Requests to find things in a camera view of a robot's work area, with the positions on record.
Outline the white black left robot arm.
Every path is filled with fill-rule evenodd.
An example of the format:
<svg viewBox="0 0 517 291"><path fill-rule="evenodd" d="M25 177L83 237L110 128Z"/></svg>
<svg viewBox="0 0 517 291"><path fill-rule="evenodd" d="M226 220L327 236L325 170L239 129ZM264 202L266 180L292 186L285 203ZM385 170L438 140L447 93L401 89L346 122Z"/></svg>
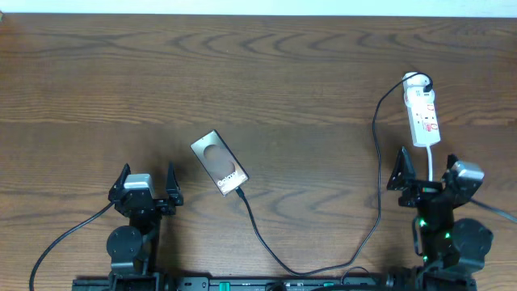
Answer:
<svg viewBox="0 0 517 291"><path fill-rule="evenodd" d="M183 205L172 163L165 191L166 198L156 198L151 175L133 174L128 164L112 185L108 199L129 224L113 230L107 239L110 290L174 289L174 281L156 268L162 218L174 216L176 208Z"/></svg>

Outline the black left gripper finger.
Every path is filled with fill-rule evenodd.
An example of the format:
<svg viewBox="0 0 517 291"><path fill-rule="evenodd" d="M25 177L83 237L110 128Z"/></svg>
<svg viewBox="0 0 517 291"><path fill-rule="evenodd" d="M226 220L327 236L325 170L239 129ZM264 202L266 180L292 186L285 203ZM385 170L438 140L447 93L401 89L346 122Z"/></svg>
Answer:
<svg viewBox="0 0 517 291"><path fill-rule="evenodd" d="M169 199L173 202L181 202L182 201L182 193L180 186L177 182L175 172L174 172L174 164L169 162L167 177L166 177L166 194Z"/></svg>
<svg viewBox="0 0 517 291"><path fill-rule="evenodd" d="M109 193L108 193L109 200L120 200L124 196L124 194L125 194L124 182L130 174L131 174L130 166L126 163L123 166L119 177L113 183L112 187L109 190Z"/></svg>

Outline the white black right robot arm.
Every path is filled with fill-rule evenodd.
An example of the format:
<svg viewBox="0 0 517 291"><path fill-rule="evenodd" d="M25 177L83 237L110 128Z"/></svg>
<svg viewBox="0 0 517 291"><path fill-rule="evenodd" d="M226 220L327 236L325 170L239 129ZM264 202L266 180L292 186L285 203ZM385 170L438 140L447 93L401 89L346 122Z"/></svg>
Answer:
<svg viewBox="0 0 517 291"><path fill-rule="evenodd" d="M494 235L472 218L456 220L453 211L470 202L483 179L477 164L450 154L439 182L420 180L406 148L399 149L387 189L401 192L400 206L417 209L411 227L414 251L423 266L390 271L387 290L477 288L473 274L484 268Z"/></svg>

